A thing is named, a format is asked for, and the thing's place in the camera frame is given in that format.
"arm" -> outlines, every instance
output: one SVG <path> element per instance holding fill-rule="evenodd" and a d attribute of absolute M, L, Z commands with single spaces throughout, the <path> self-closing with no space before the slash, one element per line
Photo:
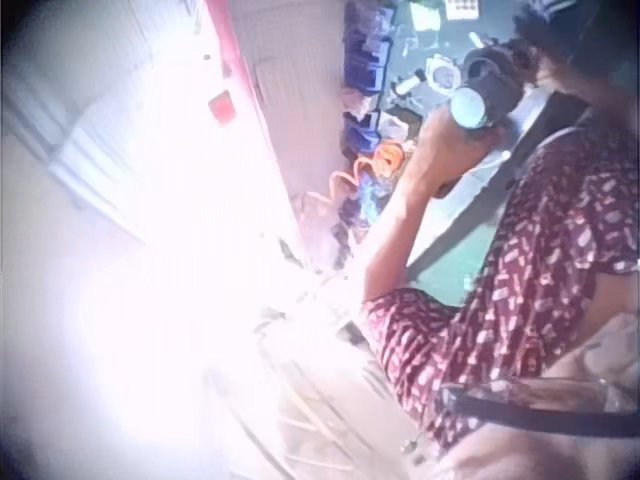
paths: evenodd
<path fill-rule="evenodd" d="M 431 197 L 441 185 L 476 166 L 498 141 L 495 130 L 471 139 L 455 124 L 446 107 L 430 115 L 389 204 L 357 252 L 354 273 L 361 301 L 385 295 L 403 283 L 407 260 Z"/>

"green surface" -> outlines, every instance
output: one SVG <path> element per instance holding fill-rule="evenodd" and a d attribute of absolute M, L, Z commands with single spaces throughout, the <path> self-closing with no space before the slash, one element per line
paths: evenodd
<path fill-rule="evenodd" d="M 413 286 L 446 305 L 462 305 L 482 268 L 495 232 L 496 226 L 478 226 L 427 269 L 422 270 Z"/>

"white object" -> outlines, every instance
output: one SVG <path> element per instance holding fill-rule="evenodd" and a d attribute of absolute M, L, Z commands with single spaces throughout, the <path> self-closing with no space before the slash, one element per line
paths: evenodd
<path fill-rule="evenodd" d="M 411 90 L 416 88 L 418 85 L 422 83 L 422 80 L 417 75 L 412 75 L 407 78 L 405 81 L 396 85 L 395 93 L 396 95 L 402 97 L 409 93 Z"/>
<path fill-rule="evenodd" d="M 476 48 L 484 47 L 484 42 L 480 39 L 480 36 L 476 32 L 469 32 L 469 38 L 476 46 Z"/>
<path fill-rule="evenodd" d="M 448 20 L 477 20 L 480 17 L 479 0 L 446 0 Z"/>
<path fill-rule="evenodd" d="M 355 88 L 344 87 L 340 92 L 340 98 L 342 98 L 343 110 L 358 120 L 362 120 L 367 112 L 371 110 L 373 98 L 364 96 Z"/>
<path fill-rule="evenodd" d="M 451 72 L 452 79 L 450 87 L 443 87 L 436 81 L 435 71 L 438 68 L 446 68 Z M 442 55 L 436 54 L 432 58 L 427 59 L 425 75 L 429 86 L 442 95 L 450 96 L 457 88 L 460 87 L 460 85 L 462 85 L 462 74 L 460 73 L 460 69 L 456 67 L 451 60 L 443 57 Z"/>
<path fill-rule="evenodd" d="M 409 136 L 409 125 L 393 115 L 381 112 L 378 122 L 378 132 L 384 140 L 404 143 Z"/>
<path fill-rule="evenodd" d="M 419 3 L 409 3 L 411 9 L 411 19 L 416 32 L 426 32 L 427 30 L 439 31 L 442 25 L 440 12 L 433 8 L 425 7 Z"/>

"cable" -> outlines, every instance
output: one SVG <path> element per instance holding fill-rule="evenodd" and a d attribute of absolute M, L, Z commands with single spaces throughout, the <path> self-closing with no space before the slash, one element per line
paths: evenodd
<path fill-rule="evenodd" d="M 336 181 L 338 178 L 346 180 L 356 189 L 360 186 L 360 173 L 368 166 L 377 178 L 390 178 L 402 166 L 405 153 L 402 146 L 395 142 L 383 142 L 376 148 L 373 159 L 358 157 L 353 164 L 353 176 L 342 171 L 335 171 L 329 177 L 329 196 L 317 192 L 307 192 L 306 195 L 323 203 L 333 205 L 336 199 Z"/>

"person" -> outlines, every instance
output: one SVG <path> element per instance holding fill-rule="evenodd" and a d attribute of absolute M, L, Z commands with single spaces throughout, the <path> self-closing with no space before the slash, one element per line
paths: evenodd
<path fill-rule="evenodd" d="M 621 314 L 584 344 L 565 355 L 543 374 L 545 381 L 571 378 L 590 384 L 602 378 L 625 388 L 637 404 L 638 315 Z M 551 401 L 550 410 L 570 411 L 575 392 L 568 390 L 562 403 Z M 444 480 L 631 480 L 640 460 L 637 438 L 588 438 L 532 433 L 486 423 L 471 433 L 434 466 L 429 478 Z"/>
<path fill-rule="evenodd" d="M 552 60 L 542 63 L 557 85 L 571 83 Z M 600 87 L 578 85 L 576 93 L 600 92 L 594 99 L 604 104 L 616 96 Z M 634 128 L 627 113 L 619 119 Z M 446 107 L 427 119 L 352 276 L 362 301 L 358 326 L 402 408 L 444 451 L 479 425 L 444 408 L 443 384 L 541 376 L 611 318 L 637 310 L 635 128 L 631 135 L 596 123 L 540 145 L 508 201 L 475 290 L 455 308 L 405 287 L 406 263 L 434 193 L 477 165 L 500 135 L 470 138 Z"/>

